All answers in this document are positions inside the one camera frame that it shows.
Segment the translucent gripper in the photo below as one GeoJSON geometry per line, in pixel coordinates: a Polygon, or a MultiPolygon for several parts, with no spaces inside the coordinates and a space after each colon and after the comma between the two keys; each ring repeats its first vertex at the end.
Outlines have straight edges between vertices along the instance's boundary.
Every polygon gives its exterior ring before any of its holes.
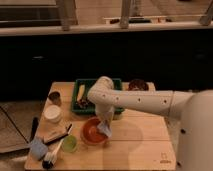
{"type": "Polygon", "coordinates": [[[95,113],[101,122],[106,122],[110,125],[114,117],[115,108],[113,106],[97,105],[95,113]]]}

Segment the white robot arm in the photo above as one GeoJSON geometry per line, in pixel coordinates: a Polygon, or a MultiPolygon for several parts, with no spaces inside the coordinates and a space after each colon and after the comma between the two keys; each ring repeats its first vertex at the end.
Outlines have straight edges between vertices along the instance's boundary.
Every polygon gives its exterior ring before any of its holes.
{"type": "Polygon", "coordinates": [[[176,171],[213,171],[213,90],[122,91],[115,90],[112,80],[102,76],[87,97],[97,115],[121,107],[179,118],[176,171]]]}

